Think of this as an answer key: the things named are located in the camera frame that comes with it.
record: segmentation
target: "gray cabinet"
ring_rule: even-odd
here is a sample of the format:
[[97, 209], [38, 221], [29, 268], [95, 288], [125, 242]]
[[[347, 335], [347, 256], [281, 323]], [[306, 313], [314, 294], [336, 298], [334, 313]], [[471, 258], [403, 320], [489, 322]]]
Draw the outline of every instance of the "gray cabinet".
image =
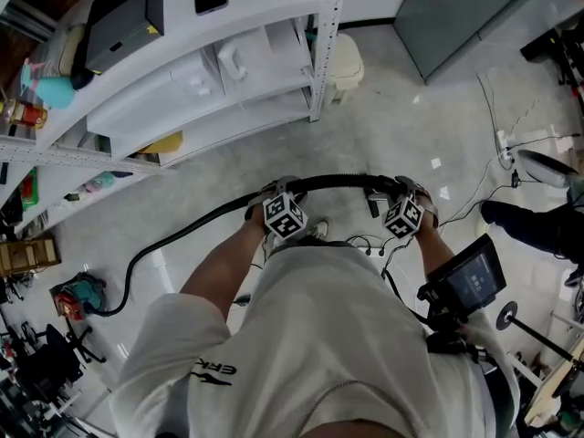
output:
[[583, 8], [581, 0], [405, 0], [394, 26], [424, 80], [448, 71], [468, 78]]

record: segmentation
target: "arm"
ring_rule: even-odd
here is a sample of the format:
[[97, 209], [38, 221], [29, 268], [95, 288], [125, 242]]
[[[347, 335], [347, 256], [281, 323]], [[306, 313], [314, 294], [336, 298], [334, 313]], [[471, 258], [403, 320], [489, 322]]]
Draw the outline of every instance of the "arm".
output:
[[229, 308], [265, 235], [264, 210], [261, 205], [256, 205], [252, 218], [217, 246], [193, 271], [181, 294], [209, 300], [227, 319]]
[[[415, 234], [415, 237], [422, 251], [423, 269], [426, 276], [454, 256], [453, 251], [440, 237], [438, 229], [433, 228], [433, 215], [430, 213], [423, 214], [420, 230]], [[515, 420], [519, 404], [519, 387], [513, 369], [506, 359], [505, 351], [493, 330], [493, 324], [489, 321], [483, 310], [478, 310], [469, 317], [468, 323], [461, 326], [461, 331], [465, 334], [468, 342], [485, 347], [496, 359], [501, 371], [506, 376], [511, 395], [513, 396]]]
[[[427, 200], [427, 198], [419, 196], [418, 200]], [[423, 214], [420, 230], [415, 237], [422, 251], [423, 270], [426, 276], [453, 258], [453, 251], [440, 237], [438, 229], [433, 227], [433, 214]]]
[[149, 307], [110, 401], [120, 437], [156, 436], [171, 387], [207, 350], [229, 339], [225, 319], [264, 238], [263, 222], [256, 206], [252, 218], [194, 270], [181, 294], [166, 294]]

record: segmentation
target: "teal power tool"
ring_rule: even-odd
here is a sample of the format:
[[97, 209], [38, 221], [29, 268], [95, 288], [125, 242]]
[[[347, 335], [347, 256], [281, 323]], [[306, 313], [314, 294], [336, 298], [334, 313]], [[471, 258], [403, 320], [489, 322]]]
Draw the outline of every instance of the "teal power tool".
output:
[[60, 316], [82, 320], [91, 310], [106, 305], [105, 281], [90, 273], [77, 273], [72, 279], [49, 290]]

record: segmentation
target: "black stand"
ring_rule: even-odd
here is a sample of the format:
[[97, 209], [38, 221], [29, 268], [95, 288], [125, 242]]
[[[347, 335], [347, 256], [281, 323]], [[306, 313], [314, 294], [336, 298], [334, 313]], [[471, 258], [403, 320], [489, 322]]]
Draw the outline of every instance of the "black stand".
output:
[[91, 359], [94, 359], [95, 361], [98, 361], [99, 363], [105, 363], [106, 362], [105, 357], [101, 357], [101, 358], [98, 357], [91, 350], [89, 350], [87, 347], [85, 347], [83, 345], [83, 339], [91, 331], [93, 331], [93, 328], [91, 326], [85, 328], [85, 330], [81, 333], [81, 336], [77, 337], [77, 335], [75, 334], [75, 331], [73, 330], [73, 327], [71, 326], [71, 322], [69, 321], [69, 318], [65, 318], [65, 320], [67, 322], [67, 327], [69, 328], [69, 332], [67, 333], [67, 339], [69, 341], [69, 346], [71, 346], [73, 349], [78, 350], [78, 352], [81, 354], [81, 357], [83, 357], [83, 360], [85, 361], [85, 363], [90, 363]]
[[530, 328], [525, 323], [519, 321], [516, 318], [516, 314], [517, 314], [517, 303], [516, 302], [509, 302], [508, 304], [506, 304], [496, 319], [496, 328], [499, 329], [500, 331], [502, 331], [504, 329], [509, 328], [509, 326], [511, 326], [512, 324], [514, 324], [518, 328], [525, 331], [532, 338], [537, 339], [543, 345], [552, 349], [562, 359], [570, 361], [574, 365], [574, 367], [576, 367], [578, 370], [584, 371], [584, 363], [582, 363], [579, 359], [576, 359], [575, 357], [573, 357], [567, 350], [562, 349], [558, 344], [552, 342], [548, 338], [545, 338], [544, 336], [539, 334], [534, 329]]

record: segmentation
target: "white trash can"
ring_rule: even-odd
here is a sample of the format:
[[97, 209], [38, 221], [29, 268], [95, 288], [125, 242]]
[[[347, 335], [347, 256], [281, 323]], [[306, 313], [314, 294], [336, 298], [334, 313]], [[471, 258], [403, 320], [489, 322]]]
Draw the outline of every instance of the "white trash can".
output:
[[365, 70], [357, 44], [346, 34], [337, 34], [334, 56], [328, 68], [327, 88], [324, 105], [333, 102], [345, 104], [359, 82], [363, 79]]

